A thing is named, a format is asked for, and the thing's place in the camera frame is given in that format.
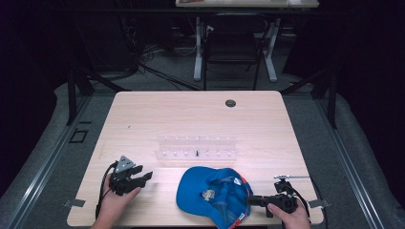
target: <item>blue cap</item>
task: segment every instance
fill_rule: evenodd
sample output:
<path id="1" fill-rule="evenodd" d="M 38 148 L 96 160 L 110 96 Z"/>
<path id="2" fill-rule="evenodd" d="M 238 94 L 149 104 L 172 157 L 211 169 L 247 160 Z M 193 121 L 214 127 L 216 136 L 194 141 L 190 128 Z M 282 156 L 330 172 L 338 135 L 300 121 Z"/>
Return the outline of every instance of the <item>blue cap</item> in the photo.
<path id="1" fill-rule="evenodd" d="M 209 217 L 219 229 L 227 229 L 250 215 L 246 198 L 252 195 L 249 184 L 235 170 L 197 166 L 182 176 L 176 202 L 184 212 Z"/>

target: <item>white desk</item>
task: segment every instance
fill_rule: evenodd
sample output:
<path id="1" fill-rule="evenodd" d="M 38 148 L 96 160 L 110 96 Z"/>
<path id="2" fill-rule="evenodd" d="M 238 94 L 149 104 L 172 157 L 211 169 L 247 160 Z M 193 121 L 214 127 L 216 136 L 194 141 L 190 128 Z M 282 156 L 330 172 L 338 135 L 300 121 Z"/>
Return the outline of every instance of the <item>white desk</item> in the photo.
<path id="1" fill-rule="evenodd" d="M 317 0 L 202 0 L 196 2 L 181 3 L 176 0 L 176 6 L 182 8 L 317 8 L 319 3 Z M 268 42 L 267 51 L 264 52 L 267 74 L 270 82 L 277 82 L 277 75 L 274 70 L 271 55 L 274 49 L 274 44 L 277 38 L 280 25 L 280 19 L 271 23 L 271 28 L 268 33 L 270 41 Z M 196 63 L 194 67 L 194 80 L 200 81 L 203 69 L 203 56 L 201 47 L 202 27 L 200 18 L 197 17 L 196 23 Z"/>
<path id="2" fill-rule="evenodd" d="M 225 106 L 233 99 L 236 106 Z M 230 161 L 164 161 L 154 151 L 158 135 L 233 135 L 237 159 Z M 126 155 L 153 177 L 130 203 L 117 222 L 125 226 L 211 226 L 208 218 L 184 213 L 176 204 L 181 176 L 190 167 L 230 167 L 249 182 L 254 195 L 275 195 L 276 175 L 308 176 L 308 170 L 277 92 L 128 92 L 118 93 L 107 116 L 68 223 L 89 226 L 95 221 L 97 197 L 105 170 Z M 316 199 L 309 178 L 290 180 L 306 200 Z M 280 224 L 266 218 L 265 208 L 252 206 L 242 225 Z M 320 223 L 320 209 L 310 209 L 313 223 Z"/>

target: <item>black chair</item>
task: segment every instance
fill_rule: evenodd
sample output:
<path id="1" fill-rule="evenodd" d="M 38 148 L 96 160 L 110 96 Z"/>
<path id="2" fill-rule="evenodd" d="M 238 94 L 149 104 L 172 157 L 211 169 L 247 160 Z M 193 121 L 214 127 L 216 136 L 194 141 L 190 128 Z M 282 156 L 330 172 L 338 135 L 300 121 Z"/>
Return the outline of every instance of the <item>black chair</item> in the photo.
<path id="1" fill-rule="evenodd" d="M 206 91 L 208 64 L 256 65 L 253 91 L 256 90 L 263 43 L 270 28 L 261 14 L 220 13 L 204 20 L 203 89 Z"/>

